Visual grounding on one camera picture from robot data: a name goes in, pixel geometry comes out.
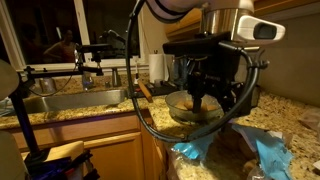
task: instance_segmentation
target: stainless steel sink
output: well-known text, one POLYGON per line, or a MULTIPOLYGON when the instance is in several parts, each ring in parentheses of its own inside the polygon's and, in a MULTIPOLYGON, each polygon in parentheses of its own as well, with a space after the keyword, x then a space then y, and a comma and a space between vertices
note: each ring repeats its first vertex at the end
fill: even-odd
POLYGON ((116 105, 128 98, 127 90, 109 90, 80 94, 37 97, 24 100, 28 114, 84 108, 99 105, 116 105))

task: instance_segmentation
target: granite countertop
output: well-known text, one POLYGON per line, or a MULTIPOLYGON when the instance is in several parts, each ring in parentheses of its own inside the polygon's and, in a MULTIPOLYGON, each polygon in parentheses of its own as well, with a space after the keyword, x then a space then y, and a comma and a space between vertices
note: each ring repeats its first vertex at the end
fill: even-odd
MULTIPOLYGON (((180 124, 173 120, 169 115, 165 96, 153 97, 153 101, 153 103, 148 103, 144 98, 138 99, 140 108, 149 110, 158 131, 182 137, 199 127, 180 124)), ((320 176, 313 172, 314 167, 312 166, 314 162, 320 160, 320 144, 316 140, 316 132, 307 129, 298 122, 298 117, 309 108, 312 107, 263 92, 258 107, 254 108, 250 115, 238 118, 235 122, 241 125, 293 134, 292 147, 290 148, 294 154, 290 165, 293 178, 320 179, 320 176)), ((127 99, 117 106, 105 105, 29 114, 29 119, 32 125, 39 125, 132 111, 134 111, 132 101, 127 99)), ((19 127, 19 123, 15 116, 0 117, 0 129, 17 127, 19 127)), ((226 150, 222 152, 219 145, 213 143, 204 164, 195 163, 185 158, 177 158, 175 168, 180 179, 245 179, 246 177, 241 170, 245 160, 235 156, 237 155, 226 150)))

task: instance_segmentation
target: black cable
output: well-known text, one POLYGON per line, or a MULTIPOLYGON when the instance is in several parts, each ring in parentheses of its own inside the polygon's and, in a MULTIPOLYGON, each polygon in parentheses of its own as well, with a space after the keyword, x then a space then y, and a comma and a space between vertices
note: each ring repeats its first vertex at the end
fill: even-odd
POLYGON ((150 127, 147 124, 147 122, 144 120, 144 118, 141 114, 139 104, 138 104, 137 98, 136 98, 136 96, 134 94, 134 90, 133 90, 134 88, 133 88, 133 82, 132 82, 132 77, 131 77, 131 67, 130 67, 129 47, 131 45, 130 40, 131 40, 131 35, 132 35, 132 29, 133 29, 135 22, 137 21, 138 14, 139 14, 144 2, 145 2, 145 0, 138 0, 138 2, 136 3, 136 5, 133 9, 133 12, 130 14, 128 29, 127 29, 127 31, 128 31, 127 40, 126 40, 127 43, 126 43, 126 49, 125 49, 129 93, 130 93, 130 96, 132 99, 134 109, 137 113, 137 116, 138 116, 140 122, 147 129, 147 131, 149 133, 151 133, 151 135, 153 135, 154 137, 156 137, 162 141, 169 142, 169 143, 189 142, 189 141, 201 138, 203 136, 206 136, 208 134, 211 134, 212 132, 220 129, 230 119, 232 119, 235 116, 235 114, 240 110, 240 108, 243 105, 243 103, 245 102, 245 100, 251 95, 251 92, 253 91, 253 89, 257 83, 257 79, 258 79, 258 75, 259 75, 258 67, 251 66, 252 65, 251 58, 248 56, 246 51, 241 49, 240 54, 242 56, 244 56, 245 60, 247 61, 247 64, 249 65, 248 66, 249 68, 247 71, 245 87, 244 87, 242 94, 240 95, 239 100, 236 102, 236 104, 233 106, 233 108, 231 108, 231 110, 228 111, 220 120, 217 120, 217 123, 212 123, 210 125, 202 127, 200 129, 198 129, 197 131, 195 131, 194 133, 192 133, 191 135, 186 136, 184 138, 170 136, 170 135, 166 135, 166 134, 163 134, 163 133, 156 131, 155 129, 153 129, 152 127, 150 127))
POLYGON ((41 97, 53 96, 53 95, 57 94, 58 92, 62 91, 67 86, 67 84, 70 82, 71 78, 72 78, 72 75, 69 77, 68 81, 62 86, 62 88, 60 88, 59 90, 57 90, 56 92, 51 93, 51 94, 47 94, 47 95, 39 94, 39 93, 36 93, 33 90, 31 90, 30 88, 28 88, 28 91, 30 91, 31 93, 33 93, 37 96, 41 96, 41 97))

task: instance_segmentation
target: wooden cabinet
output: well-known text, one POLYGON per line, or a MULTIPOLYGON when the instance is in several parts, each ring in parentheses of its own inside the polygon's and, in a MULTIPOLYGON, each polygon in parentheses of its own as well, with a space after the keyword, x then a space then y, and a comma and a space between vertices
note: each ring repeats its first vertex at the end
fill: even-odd
MULTIPOLYGON (((256 0, 255 16, 263 16, 278 11, 319 2, 319 0, 256 0)), ((201 11, 191 10, 183 19, 174 24, 165 25, 165 33, 170 41, 191 39, 199 32, 201 11)))
MULTIPOLYGON (((143 114, 152 123, 149 112, 143 114)), ((40 149, 84 141, 101 180, 166 179, 163 144, 145 130, 135 112, 36 125, 33 130, 40 149)), ((21 152, 26 152, 20 128, 7 131, 15 137, 21 152)))

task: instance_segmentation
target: window frame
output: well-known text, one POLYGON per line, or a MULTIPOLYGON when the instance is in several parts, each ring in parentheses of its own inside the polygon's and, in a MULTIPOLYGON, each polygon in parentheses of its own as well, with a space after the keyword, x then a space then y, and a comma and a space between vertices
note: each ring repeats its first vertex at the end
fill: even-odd
MULTIPOLYGON (((82 0, 73 0, 77 22, 79 26, 81 42, 83 45, 89 45, 90 39, 88 34, 87 22, 83 7, 82 0)), ((139 65, 147 65, 145 61, 148 56, 148 49, 145 46, 146 39, 144 38, 144 28, 142 28, 142 17, 143 11, 139 13, 138 16, 138 29, 139 29, 139 40, 140 40, 140 59, 139 65)), ((10 13, 8 11, 5 0, 0 0, 0 33, 2 35, 2 39, 4 41, 5 48, 7 50, 7 54, 10 60, 11 65, 17 71, 23 71, 26 68, 26 63, 24 60, 23 53, 20 48, 18 37, 15 33, 15 29, 13 23, 11 21, 10 13)), ((85 53, 84 55, 86 61, 91 59, 91 53, 85 53)), ((87 66, 96 67, 97 64, 95 62, 86 62, 87 66)), ((131 66, 135 66, 135 62, 130 59, 131 66)), ((102 59, 101 61, 102 68, 110 68, 110 67, 125 67, 125 59, 102 59)), ((56 64, 33 64, 30 65, 36 70, 42 70, 43 68, 47 68, 50 70, 70 70, 74 68, 73 63, 56 63, 56 64)))

